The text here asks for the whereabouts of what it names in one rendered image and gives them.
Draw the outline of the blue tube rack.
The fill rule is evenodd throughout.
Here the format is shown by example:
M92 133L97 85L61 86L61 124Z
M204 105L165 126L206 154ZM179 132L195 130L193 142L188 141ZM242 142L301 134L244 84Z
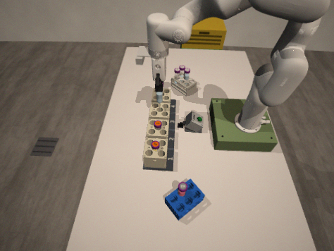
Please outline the blue tube rack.
M188 188L184 196L179 196L177 188L165 197L166 205L172 211L177 220L183 218L183 215L186 215L188 211L191 211L194 207L196 207L195 205L198 205L200 201L204 199L203 192L192 180L189 179L186 183Z

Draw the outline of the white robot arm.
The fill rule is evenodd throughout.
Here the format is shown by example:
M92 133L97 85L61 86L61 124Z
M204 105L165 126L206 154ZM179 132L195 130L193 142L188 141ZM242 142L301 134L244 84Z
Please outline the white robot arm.
M282 104L306 76L309 65L304 50L329 6L330 0L192 0L179 8L171 20L164 13L147 17L148 47L139 46L136 65L143 65L145 57L167 56L169 42L188 42L192 26L206 18L227 20L253 7L261 13L288 20L271 52L271 63L262 65L255 73L241 114L234 119L235 126L242 132L256 133L260 124L270 123L264 116L267 108Z

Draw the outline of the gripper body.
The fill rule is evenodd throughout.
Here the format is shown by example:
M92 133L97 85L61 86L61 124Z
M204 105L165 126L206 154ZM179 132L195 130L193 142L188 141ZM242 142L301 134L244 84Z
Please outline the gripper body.
M163 58L158 58L158 59L151 57L153 81L155 81L157 73L160 74L160 79L162 82L166 80L166 57L167 56Z

